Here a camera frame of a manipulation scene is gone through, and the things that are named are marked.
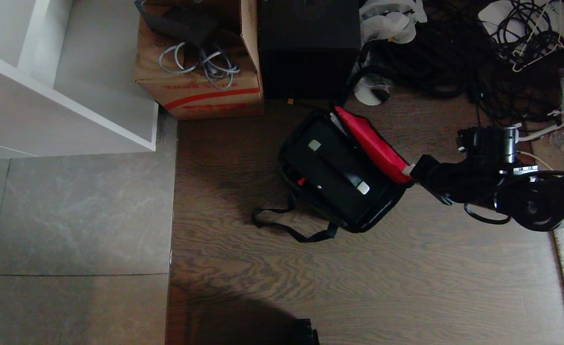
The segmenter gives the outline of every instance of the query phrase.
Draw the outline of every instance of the red stripe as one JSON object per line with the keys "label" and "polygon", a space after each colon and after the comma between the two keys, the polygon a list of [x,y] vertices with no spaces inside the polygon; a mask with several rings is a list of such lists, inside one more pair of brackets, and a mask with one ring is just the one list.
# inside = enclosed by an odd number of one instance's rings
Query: red stripe
{"label": "red stripe", "polygon": [[223,96],[233,96],[235,94],[246,94],[246,93],[257,93],[260,92],[259,88],[243,88],[241,90],[229,90],[229,91],[219,91],[219,92],[210,92],[210,93],[203,93],[203,94],[196,94],[194,96],[181,98],[179,100],[175,100],[173,102],[165,104],[165,109],[171,110],[175,107],[179,107],[182,104],[206,100],[207,98],[216,98],[216,97],[223,97]]}

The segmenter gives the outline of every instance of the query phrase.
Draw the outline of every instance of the wooden floor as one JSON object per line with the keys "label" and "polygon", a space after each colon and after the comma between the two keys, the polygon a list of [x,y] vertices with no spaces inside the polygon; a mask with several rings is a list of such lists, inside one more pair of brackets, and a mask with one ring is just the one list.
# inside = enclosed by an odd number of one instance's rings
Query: wooden floor
{"label": "wooden floor", "polygon": [[[347,108],[410,162],[462,160],[455,133],[475,108],[395,91]],[[564,345],[548,233],[474,221],[420,186],[364,234],[299,244],[256,229],[254,207],[284,206],[277,150],[308,111],[270,101],[266,116],[179,124],[168,344],[283,344],[292,319],[311,318],[323,345]],[[305,205],[271,218],[305,234],[326,224]]]}

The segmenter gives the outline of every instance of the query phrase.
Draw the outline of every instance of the black speaker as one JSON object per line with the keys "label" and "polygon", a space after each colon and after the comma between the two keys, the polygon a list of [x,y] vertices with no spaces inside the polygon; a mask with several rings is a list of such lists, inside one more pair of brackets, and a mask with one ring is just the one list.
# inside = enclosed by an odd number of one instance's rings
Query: black speaker
{"label": "black speaker", "polygon": [[358,0],[262,0],[258,53],[267,98],[337,98],[360,53]]}

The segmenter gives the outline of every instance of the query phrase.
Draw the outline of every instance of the black bag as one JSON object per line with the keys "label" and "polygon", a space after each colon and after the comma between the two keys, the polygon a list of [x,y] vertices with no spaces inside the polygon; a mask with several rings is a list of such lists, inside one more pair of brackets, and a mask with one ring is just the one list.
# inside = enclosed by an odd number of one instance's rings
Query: black bag
{"label": "black bag", "polygon": [[[366,232],[409,187],[385,175],[334,112],[312,112],[284,142],[278,159],[278,170],[290,187],[288,208],[255,209],[252,221],[259,228],[280,227],[299,242],[334,238],[338,227],[351,233]],[[258,220],[264,211],[281,214],[294,210],[297,198],[326,216],[328,229],[306,237],[288,225]]]}

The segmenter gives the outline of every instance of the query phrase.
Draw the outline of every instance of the white cable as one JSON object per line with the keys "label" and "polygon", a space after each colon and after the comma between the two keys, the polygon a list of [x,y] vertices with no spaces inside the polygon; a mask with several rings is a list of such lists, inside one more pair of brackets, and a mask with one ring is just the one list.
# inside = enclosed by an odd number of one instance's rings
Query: white cable
{"label": "white cable", "polygon": [[534,160],[536,160],[536,161],[542,163],[546,168],[548,168],[548,170],[554,170],[554,169],[552,169],[552,166],[548,165],[548,163],[544,162],[543,159],[541,159],[540,157],[534,155],[533,153],[528,153],[528,152],[520,151],[520,150],[519,150],[519,151],[516,151],[516,153],[520,153],[521,155],[529,156],[529,157],[531,157],[532,159],[534,159]]}
{"label": "white cable", "polygon": [[[185,46],[185,44],[186,42],[181,42],[176,46],[170,46],[164,52],[162,52],[161,56],[159,56],[159,66],[162,68],[162,70],[171,74],[184,74],[184,73],[192,72],[198,66],[201,66],[203,68],[203,72],[205,73],[205,77],[207,78],[207,81],[209,81],[209,83],[211,83],[211,85],[213,85],[214,87],[218,88],[219,90],[226,90],[232,85],[233,75],[239,73],[241,69],[239,66],[234,64],[233,61],[231,61],[230,57],[222,51],[222,48],[220,48],[217,44],[211,44],[216,49],[216,51],[214,53],[211,53],[210,55],[207,55],[206,48],[204,48],[203,46],[199,47],[198,49],[199,62],[194,64],[190,68],[186,69],[182,66],[181,63],[179,63],[179,59],[177,58],[177,55],[179,54],[179,49],[182,46]],[[170,53],[171,51],[173,51],[173,57],[175,63],[177,67],[180,68],[180,70],[172,70],[163,66],[163,57],[165,56],[165,54]],[[223,61],[226,62],[227,67],[221,67],[219,65],[216,65],[216,63],[212,61],[214,57],[222,57]],[[223,87],[217,85],[212,80],[212,79],[224,79],[226,77],[229,78],[229,83],[227,83],[227,85]]]}

